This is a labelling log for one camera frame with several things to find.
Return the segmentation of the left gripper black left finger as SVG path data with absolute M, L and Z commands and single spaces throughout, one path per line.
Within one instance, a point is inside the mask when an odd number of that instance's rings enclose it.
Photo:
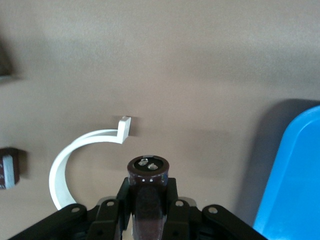
M 126 177 L 115 197 L 102 198 L 88 210 L 73 203 L 54 212 L 11 240 L 121 240 L 131 215 L 129 180 Z

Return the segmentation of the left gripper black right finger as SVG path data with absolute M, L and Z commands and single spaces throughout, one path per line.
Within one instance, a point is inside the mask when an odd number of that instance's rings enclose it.
M 163 240 L 265 240 L 266 238 L 221 205 L 199 210 L 178 196 L 177 181 L 169 178 Z

